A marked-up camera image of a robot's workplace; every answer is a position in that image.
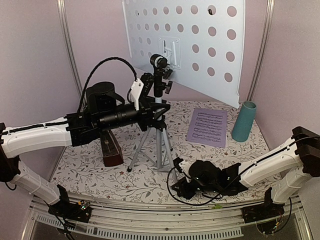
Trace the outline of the light blue music stand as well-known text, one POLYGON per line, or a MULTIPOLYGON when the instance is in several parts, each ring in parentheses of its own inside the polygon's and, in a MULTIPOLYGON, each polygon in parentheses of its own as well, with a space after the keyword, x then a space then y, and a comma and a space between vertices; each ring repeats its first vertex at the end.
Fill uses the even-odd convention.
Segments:
POLYGON ((245 43, 243 0, 124 0, 131 64, 153 72, 150 59, 167 59, 170 79, 239 107, 245 43))

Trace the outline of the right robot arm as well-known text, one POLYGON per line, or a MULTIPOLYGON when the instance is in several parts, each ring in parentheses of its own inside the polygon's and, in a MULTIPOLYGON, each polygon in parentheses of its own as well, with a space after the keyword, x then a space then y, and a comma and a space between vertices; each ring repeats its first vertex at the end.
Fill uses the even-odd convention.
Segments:
POLYGON ((320 176, 320 136, 304 127, 295 127, 292 136, 277 148, 224 169, 208 160, 190 163, 178 157, 173 163, 184 177, 171 189, 187 200, 199 191, 235 196, 263 179, 288 171, 283 179, 270 188, 270 199, 258 208, 262 218, 269 218, 278 210, 278 205, 284 204, 307 181, 320 176))

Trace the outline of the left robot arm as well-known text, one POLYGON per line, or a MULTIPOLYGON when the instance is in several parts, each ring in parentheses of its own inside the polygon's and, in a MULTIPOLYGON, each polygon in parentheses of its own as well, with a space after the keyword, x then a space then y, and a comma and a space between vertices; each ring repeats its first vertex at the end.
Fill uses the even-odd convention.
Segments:
POLYGON ((53 121, 18 128, 0 125, 0 180, 12 183, 44 200, 63 216, 74 213, 67 191, 44 180, 30 170, 20 155, 52 147, 78 147, 99 139, 103 133, 137 123, 142 131, 156 127, 159 118, 170 109, 164 100, 156 102, 149 89, 136 79, 130 90, 133 103, 115 92, 112 82, 103 81, 85 90, 87 105, 83 111, 53 121))

